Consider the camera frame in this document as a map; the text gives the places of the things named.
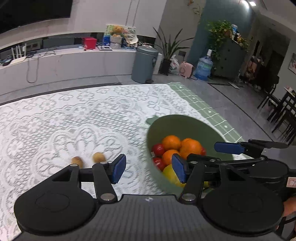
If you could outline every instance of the trash can lid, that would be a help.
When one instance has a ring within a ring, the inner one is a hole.
[[[145,54],[150,54],[150,55],[158,55],[158,50],[157,49],[148,48],[148,47],[144,47],[144,46],[139,46],[137,48],[137,51],[139,51],[141,53],[145,53]]]

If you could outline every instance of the power cord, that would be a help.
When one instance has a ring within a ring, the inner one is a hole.
[[[36,83],[37,79],[38,79],[38,69],[39,69],[39,59],[46,56],[46,55],[56,55],[56,52],[55,50],[57,49],[57,47],[50,47],[48,48],[48,50],[45,52],[45,54],[41,55],[41,54],[38,54],[37,57],[34,57],[34,55],[37,53],[37,51],[30,51],[29,54],[27,55],[26,58],[32,58],[32,59],[37,59],[37,67],[36,67],[36,79],[35,81],[33,82],[30,82],[28,80],[28,75],[29,75],[29,69],[30,69],[30,60],[28,60],[28,68],[27,68],[27,75],[26,75],[26,80],[28,83],[30,84],[33,84],[33,83]]]

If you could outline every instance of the red box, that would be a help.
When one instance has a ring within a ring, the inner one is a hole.
[[[96,39],[95,38],[83,38],[83,46],[85,49],[95,49]]]

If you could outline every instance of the black tv screen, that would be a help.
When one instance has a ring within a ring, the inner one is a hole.
[[[29,23],[69,18],[72,0],[0,0],[0,33]]]

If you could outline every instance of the wall picture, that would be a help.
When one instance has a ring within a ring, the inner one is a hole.
[[[296,74],[296,53],[292,55],[292,59],[289,65],[289,69]]]

